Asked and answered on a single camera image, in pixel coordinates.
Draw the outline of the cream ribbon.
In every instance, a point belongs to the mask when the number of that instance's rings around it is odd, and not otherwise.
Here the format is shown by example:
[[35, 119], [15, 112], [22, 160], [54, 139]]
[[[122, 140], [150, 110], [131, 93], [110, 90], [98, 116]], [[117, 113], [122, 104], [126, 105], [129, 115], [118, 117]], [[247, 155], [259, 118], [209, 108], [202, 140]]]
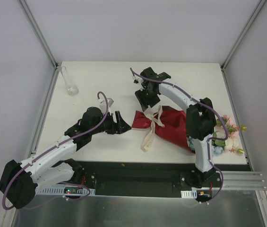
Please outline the cream ribbon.
[[146, 118], [148, 118], [151, 121], [150, 124], [150, 132], [145, 136], [142, 144], [141, 144], [141, 149], [144, 152], [149, 151], [149, 149], [151, 148], [151, 145], [153, 143], [154, 140], [154, 136], [155, 136], [155, 127], [156, 125], [160, 126], [160, 127], [165, 127], [165, 125], [162, 123], [161, 121], [161, 115], [163, 113], [163, 107], [161, 105], [158, 106], [158, 110], [156, 113], [152, 113], [150, 110], [146, 110], [144, 112], [144, 115]]

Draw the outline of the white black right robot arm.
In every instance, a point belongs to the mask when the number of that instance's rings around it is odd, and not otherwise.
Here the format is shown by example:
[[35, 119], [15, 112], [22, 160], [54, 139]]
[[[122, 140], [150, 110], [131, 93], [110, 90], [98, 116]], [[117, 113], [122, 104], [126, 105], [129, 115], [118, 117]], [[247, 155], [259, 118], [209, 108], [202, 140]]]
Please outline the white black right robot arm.
[[194, 99], [165, 72], [157, 74], [151, 67], [143, 70], [141, 74], [137, 74], [133, 69], [130, 71], [134, 83], [141, 86], [135, 96], [144, 112], [158, 104], [159, 96], [163, 95], [186, 113], [186, 133], [193, 138], [196, 161], [194, 172], [185, 177], [185, 182], [195, 188], [209, 184], [215, 174], [210, 163], [212, 145], [208, 140], [216, 126], [212, 101], [209, 98]]

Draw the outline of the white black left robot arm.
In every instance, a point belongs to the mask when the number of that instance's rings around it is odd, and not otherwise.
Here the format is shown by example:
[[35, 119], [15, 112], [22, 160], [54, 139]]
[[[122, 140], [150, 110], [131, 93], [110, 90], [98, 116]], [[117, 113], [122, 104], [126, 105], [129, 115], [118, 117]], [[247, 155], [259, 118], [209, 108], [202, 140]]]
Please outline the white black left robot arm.
[[112, 114], [109, 111], [102, 113], [98, 107], [88, 108], [82, 118], [49, 148], [20, 162], [11, 160], [5, 165], [0, 179], [3, 208], [11, 209], [6, 206], [6, 201], [9, 201], [12, 208], [21, 209], [39, 191], [53, 184], [78, 184], [83, 177], [82, 166], [72, 158], [59, 165], [57, 162], [79, 151], [91, 142], [95, 134], [123, 134], [129, 130], [131, 127], [123, 120], [119, 111]]

